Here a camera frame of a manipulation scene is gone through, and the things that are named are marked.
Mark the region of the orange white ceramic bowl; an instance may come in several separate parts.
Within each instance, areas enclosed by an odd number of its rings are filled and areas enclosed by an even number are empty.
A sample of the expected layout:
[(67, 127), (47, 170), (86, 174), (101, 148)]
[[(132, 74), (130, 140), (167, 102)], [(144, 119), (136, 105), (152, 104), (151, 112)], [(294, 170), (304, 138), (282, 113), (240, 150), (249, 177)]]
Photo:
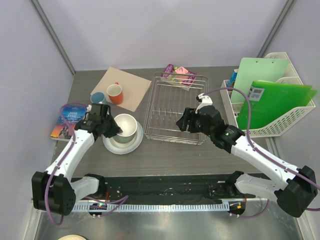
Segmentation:
[(123, 139), (132, 139), (136, 135), (138, 122), (132, 115), (122, 113), (117, 115), (114, 120), (120, 127), (120, 133), (117, 136)]

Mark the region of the metal wire dish rack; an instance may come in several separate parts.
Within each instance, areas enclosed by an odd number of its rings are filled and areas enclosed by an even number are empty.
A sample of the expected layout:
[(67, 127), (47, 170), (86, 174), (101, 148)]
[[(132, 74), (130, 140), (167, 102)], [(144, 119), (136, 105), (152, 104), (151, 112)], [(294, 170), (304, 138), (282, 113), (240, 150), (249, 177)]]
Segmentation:
[(143, 131), (150, 140), (201, 145), (207, 137), (202, 133), (181, 132), (176, 122), (183, 116), (185, 108), (197, 108), (196, 97), (206, 92), (209, 80), (196, 75), (189, 91), (161, 80), (162, 72), (156, 72), (151, 81)]

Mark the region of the blue plastic cup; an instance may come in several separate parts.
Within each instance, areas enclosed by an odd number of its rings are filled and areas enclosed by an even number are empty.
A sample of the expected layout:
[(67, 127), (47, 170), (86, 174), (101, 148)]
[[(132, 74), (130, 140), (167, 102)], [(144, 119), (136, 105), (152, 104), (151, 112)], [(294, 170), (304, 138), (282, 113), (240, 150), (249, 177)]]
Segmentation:
[(93, 104), (108, 104), (105, 94), (99, 91), (90, 96), (90, 101)]

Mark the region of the orange ceramic mug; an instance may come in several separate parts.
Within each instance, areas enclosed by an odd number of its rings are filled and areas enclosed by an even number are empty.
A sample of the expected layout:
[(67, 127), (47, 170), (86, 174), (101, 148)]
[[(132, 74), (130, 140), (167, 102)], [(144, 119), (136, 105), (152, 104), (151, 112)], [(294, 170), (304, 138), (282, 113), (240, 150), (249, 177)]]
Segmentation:
[(119, 85), (118, 82), (116, 82), (115, 84), (111, 84), (107, 88), (106, 93), (113, 104), (115, 105), (122, 104), (124, 100), (124, 95), (123, 95), (122, 87)]

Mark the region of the green ceramic bowl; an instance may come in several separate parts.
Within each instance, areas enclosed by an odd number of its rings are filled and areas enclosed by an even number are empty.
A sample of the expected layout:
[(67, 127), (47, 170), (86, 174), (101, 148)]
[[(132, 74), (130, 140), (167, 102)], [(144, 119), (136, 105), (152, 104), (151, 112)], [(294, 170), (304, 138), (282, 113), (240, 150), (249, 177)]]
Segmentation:
[(137, 135), (136, 132), (131, 135), (117, 134), (116, 136), (113, 137), (113, 139), (119, 144), (127, 144), (131, 142), (136, 137), (136, 135)]

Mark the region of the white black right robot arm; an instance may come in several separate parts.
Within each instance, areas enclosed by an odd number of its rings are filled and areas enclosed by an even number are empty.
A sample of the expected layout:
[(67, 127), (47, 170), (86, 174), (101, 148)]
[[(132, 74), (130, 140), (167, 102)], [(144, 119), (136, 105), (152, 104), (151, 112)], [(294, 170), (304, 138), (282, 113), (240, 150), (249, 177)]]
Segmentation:
[(263, 197), (299, 218), (318, 194), (315, 172), (310, 167), (299, 168), (259, 148), (242, 130), (226, 124), (212, 105), (199, 110), (185, 108), (176, 125), (182, 132), (208, 136), (216, 147), (247, 161), (268, 177), (261, 179), (236, 172), (225, 186), (230, 197), (236, 198), (242, 193)]

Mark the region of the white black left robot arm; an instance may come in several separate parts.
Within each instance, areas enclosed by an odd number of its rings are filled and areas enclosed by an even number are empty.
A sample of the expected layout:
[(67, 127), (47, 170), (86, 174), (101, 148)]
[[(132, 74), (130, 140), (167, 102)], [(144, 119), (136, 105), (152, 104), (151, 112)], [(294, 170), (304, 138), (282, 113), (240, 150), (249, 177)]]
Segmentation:
[(100, 136), (112, 138), (121, 132), (111, 107), (93, 103), (72, 128), (71, 139), (57, 159), (45, 171), (37, 171), (32, 176), (34, 208), (67, 216), (83, 198), (102, 199), (107, 192), (103, 176), (88, 173), (77, 181), (72, 181), (72, 177), (87, 150)]

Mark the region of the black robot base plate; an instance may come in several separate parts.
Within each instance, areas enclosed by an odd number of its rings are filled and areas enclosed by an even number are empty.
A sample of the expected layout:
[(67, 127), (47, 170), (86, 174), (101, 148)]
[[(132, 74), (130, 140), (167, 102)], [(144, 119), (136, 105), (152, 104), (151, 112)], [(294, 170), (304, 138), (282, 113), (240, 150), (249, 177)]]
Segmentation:
[(228, 193), (228, 174), (105, 177), (106, 190), (92, 198), (119, 200), (128, 205), (202, 205), (222, 199), (253, 199), (248, 193)]

